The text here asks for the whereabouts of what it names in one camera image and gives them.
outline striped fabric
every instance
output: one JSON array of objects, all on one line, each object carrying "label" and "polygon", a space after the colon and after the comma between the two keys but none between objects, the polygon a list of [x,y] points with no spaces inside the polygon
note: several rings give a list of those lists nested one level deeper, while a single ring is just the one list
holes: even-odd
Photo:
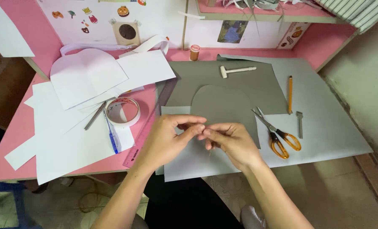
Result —
[{"label": "striped fabric", "polygon": [[359,29],[362,34],[378,21],[378,0],[314,0]]}]

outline pencil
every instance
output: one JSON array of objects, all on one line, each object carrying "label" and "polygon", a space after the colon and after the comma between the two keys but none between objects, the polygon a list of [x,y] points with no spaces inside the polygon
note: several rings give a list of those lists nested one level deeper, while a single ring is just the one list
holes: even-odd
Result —
[{"label": "pencil", "polygon": [[288,114],[292,113],[292,76],[289,77],[289,105]]}]

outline pink ruler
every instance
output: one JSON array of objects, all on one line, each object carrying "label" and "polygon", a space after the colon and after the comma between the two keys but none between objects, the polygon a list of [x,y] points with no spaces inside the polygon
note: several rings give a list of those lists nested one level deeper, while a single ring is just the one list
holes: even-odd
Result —
[{"label": "pink ruler", "polygon": [[169,100],[169,97],[172,94],[173,89],[175,88],[175,85],[177,83],[177,78],[172,78],[165,81],[165,86],[162,89],[162,92],[160,93],[158,97],[158,101],[155,104],[154,109],[148,116],[147,122],[145,122],[144,126],[142,127],[141,132],[139,133],[138,137],[135,140],[135,146],[133,146],[130,151],[128,152],[127,157],[125,158],[125,161],[123,165],[125,167],[131,168],[131,166],[134,164],[134,160],[141,151],[142,146],[144,145],[148,134],[151,131],[152,124],[154,123],[154,120],[157,115],[161,113],[161,106],[165,106],[167,101]]}]

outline blue pen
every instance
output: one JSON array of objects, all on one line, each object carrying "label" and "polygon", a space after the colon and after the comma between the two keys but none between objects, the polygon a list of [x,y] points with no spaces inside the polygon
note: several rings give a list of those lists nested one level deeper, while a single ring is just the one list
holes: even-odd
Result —
[{"label": "blue pen", "polygon": [[120,141],[118,139],[118,136],[117,136],[117,133],[114,129],[114,126],[108,121],[107,115],[105,115],[104,110],[103,110],[103,113],[104,113],[105,121],[107,122],[111,145],[113,147],[114,152],[117,154],[117,153],[119,153],[118,146],[120,146]]}]

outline white mallet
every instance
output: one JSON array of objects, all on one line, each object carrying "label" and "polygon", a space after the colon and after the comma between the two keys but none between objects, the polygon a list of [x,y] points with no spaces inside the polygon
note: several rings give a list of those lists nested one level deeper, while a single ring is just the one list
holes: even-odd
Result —
[{"label": "white mallet", "polygon": [[223,79],[227,78],[227,73],[245,72],[245,71],[252,71],[252,70],[256,70],[256,69],[257,69],[257,67],[249,67],[249,68],[239,68],[239,69],[233,69],[233,70],[226,70],[226,68],[224,66],[220,67]]}]

